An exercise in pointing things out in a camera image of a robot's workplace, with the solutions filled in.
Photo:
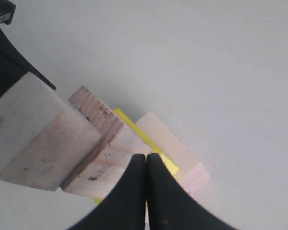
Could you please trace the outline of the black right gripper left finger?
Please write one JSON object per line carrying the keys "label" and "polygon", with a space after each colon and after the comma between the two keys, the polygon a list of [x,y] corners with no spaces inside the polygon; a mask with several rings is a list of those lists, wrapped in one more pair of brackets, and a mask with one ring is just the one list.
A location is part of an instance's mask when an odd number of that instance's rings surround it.
{"label": "black right gripper left finger", "polygon": [[72,229],[145,229],[145,172],[145,156],[134,154],[112,191],[94,210],[73,225]]}

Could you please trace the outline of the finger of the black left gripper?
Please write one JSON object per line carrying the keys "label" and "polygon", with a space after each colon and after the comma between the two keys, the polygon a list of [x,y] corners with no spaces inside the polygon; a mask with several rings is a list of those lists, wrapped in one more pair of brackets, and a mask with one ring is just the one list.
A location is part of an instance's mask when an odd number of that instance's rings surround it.
{"label": "finger of the black left gripper", "polygon": [[52,82],[18,52],[0,28],[0,97],[28,72],[50,88],[56,89]]}

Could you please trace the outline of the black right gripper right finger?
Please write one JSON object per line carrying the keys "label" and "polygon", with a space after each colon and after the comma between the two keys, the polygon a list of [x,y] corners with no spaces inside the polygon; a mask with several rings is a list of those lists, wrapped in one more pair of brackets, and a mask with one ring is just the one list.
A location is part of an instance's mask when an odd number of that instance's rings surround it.
{"label": "black right gripper right finger", "polygon": [[150,229],[234,229],[193,200],[173,178],[156,153],[147,156],[146,177]]}

